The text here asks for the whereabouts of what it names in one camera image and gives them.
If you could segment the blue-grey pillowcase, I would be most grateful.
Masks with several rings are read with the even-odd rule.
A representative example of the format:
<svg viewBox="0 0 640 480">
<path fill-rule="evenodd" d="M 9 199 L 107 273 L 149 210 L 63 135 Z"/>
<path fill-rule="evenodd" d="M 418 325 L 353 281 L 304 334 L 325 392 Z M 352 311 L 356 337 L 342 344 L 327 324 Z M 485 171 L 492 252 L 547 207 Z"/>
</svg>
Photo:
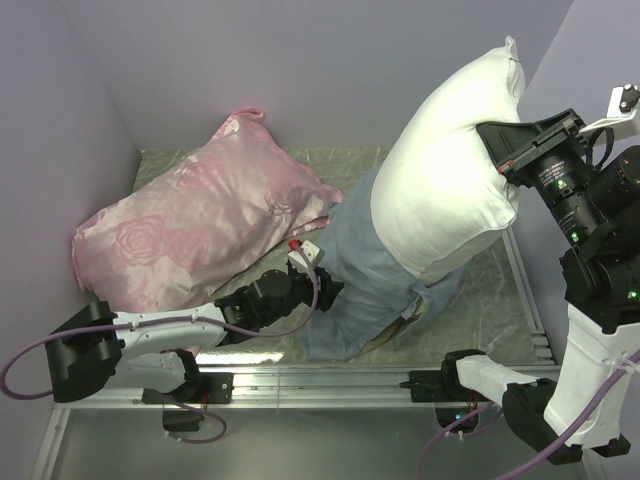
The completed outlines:
<svg viewBox="0 0 640 480">
<path fill-rule="evenodd" d="M 329 224 L 315 241 L 325 255 L 321 266 L 344 284 L 328 311 L 316 311 L 301 341 L 312 361 L 348 361 L 397 320 L 436 318 L 459 290 L 465 268 L 426 286 L 402 267 L 375 232 L 370 198 L 380 168 L 367 172 L 345 200 L 331 206 Z"/>
</svg>

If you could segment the white pillow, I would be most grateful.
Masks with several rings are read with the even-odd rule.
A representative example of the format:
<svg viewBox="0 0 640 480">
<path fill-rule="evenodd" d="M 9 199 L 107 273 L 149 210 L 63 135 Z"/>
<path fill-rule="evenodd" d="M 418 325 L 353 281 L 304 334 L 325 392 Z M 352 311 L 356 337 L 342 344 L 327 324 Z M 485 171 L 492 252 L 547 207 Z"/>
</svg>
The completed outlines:
<svg viewBox="0 0 640 480">
<path fill-rule="evenodd" d="M 525 84 L 516 41 L 506 37 L 424 101 L 380 167 L 370 200 L 375 231 L 423 284 L 469 262 L 516 220 L 518 189 L 476 127 L 519 122 Z"/>
</svg>

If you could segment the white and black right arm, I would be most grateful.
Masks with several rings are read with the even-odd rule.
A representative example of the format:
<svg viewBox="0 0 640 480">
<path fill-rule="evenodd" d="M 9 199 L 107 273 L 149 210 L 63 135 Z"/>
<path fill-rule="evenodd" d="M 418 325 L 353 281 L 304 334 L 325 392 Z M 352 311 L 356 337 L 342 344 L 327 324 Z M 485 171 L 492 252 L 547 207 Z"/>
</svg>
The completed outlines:
<svg viewBox="0 0 640 480">
<path fill-rule="evenodd" d="M 496 169 L 537 191 L 569 242 L 560 260 L 568 336 L 557 380 L 522 375 L 479 350 L 449 353 L 444 394 L 478 393 L 503 409 L 522 441 L 551 463 L 628 453 L 621 407 L 639 366 L 639 150 L 593 158 L 610 127 L 586 132 L 565 111 L 534 123 L 484 122 L 479 134 Z"/>
</svg>

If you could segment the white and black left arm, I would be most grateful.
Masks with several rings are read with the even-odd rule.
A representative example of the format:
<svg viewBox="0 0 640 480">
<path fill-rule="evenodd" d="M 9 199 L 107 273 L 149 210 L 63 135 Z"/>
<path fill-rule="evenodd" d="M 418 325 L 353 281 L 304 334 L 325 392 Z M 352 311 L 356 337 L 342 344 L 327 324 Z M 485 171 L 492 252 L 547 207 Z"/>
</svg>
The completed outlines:
<svg viewBox="0 0 640 480">
<path fill-rule="evenodd" d="M 190 309 L 127 313 L 93 302 L 45 344 L 53 398 L 71 403 L 111 385 L 192 401 L 202 386 L 192 348 L 268 338 L 268 327 L 301 304 L 312 312 L 328 311 L 343 287 L 321 267 L 312 275 L 289 268 L 269 270 L 227 296 Z"/>
</svg>

